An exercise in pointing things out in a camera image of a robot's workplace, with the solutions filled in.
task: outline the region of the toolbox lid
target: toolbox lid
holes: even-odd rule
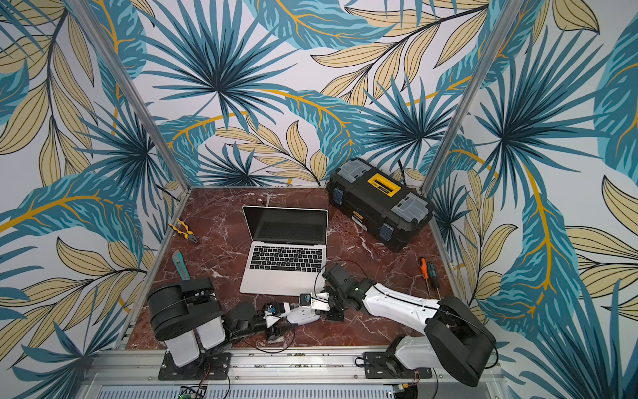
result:
[[[370,168],[370,165],[360,159],[350,160],[339,167],[338,174],[350,183],[354,183],[356,179],[363,176]]]
[[[410,223],[413,219],[420,223],[428,214],[427,202],[414,193],[408,193],[404,199],[392,208],[392,212]]]

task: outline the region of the screwdriver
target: screwdriver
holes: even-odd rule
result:
[[[441,299],[441,293],[439,292],[439,287],[441,287],[438,283],[438,277],[436,275],[436,269],[434,268],[434,264],[432,262],[427,263],[427,275],[430,276],[430,280],[432,280],[432,286],[436,288],[436,293],[439,295],[439,299]]]
[[[426,287],[427,287],[427,296],[429,297],[430,294],[430,284],[428,284],[427,279],[428,279],[428,275],[427,275],[427,264],[426,264],[426,259],[425,258],[421,258],[421,273],[423,274],[423,278],[426,279]]]

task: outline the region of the red marble surface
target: red marble surface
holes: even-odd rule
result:
[[[212,277],[215,293],[228,311],[240,301],[252,302],[256,308],[269,301],[292,301],[295,297],[273,297],[248,295],[239,292],[242,274],[250,249],[250,235],[242,213],[242,205],[265,205],[266,193],[272,194],[271,206],[301,207],[329,210],[327,258],[330,260],[350,259],[360,264],[368,277],[386,287],[418,297],[428,297],[426,283],[421,277],[418,259],[423,256],[432,260],[441,283],[441,295],[451,294],[447,275],[443,270],[434,238],[429,227],[421,230],[410,245],[400,253],[388,250],[374,237],[354,224],[351,219],[328,204],[328,193],[322,188],[202,188],[193,190],[182,214],[182,220],[199,239],[199,245],[174,236],[157,272],[154,285],[178,281],[179,274],[171,256],[180,250],[192,278]],[[361,270],[348,262],[345,268],[358,279],[363,278]],[[430,287],[433,298],[436,291]],[[418,333],[402,324],[383,317],[366,315],[362,312],[346,311],[344,322],[319,320],[296,329],[292,346],[343,346],[343,345],[388,345],[397,335]],[[285,336],[287,345],[292,332]],[[248,343],[265,347],[263,335],[245,340],[238,347]],[[145,304],[130,336],[127,349],[164,349],[161,342],[153,337],[149,324],[148,306]]]

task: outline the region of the laptop keyboard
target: laptop keyboard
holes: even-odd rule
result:
[[[287,270],[319,273],[323,250],[305,250],[282,246],[255,246],[250,261],[251,269]]]

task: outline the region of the toolbox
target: toolbox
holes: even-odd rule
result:
[[[326,189],[332,205],[394,252],[432,218],[432,202],[361,159],[335,170]]]

